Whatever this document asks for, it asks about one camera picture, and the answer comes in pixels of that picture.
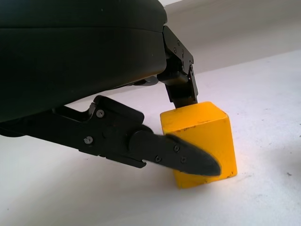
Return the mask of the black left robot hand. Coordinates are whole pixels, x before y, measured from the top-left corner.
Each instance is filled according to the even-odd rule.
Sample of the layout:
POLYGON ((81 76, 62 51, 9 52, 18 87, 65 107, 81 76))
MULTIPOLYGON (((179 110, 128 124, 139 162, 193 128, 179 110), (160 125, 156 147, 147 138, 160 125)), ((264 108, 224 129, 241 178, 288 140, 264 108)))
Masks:
POLYGON ((176 108, 197 103, 192 54, 157 0, 3 0, 0 133, 30 136, 143 168, 148 161, 202 176, 221 167, 143 113, 101 96, 165 84, 176 108))

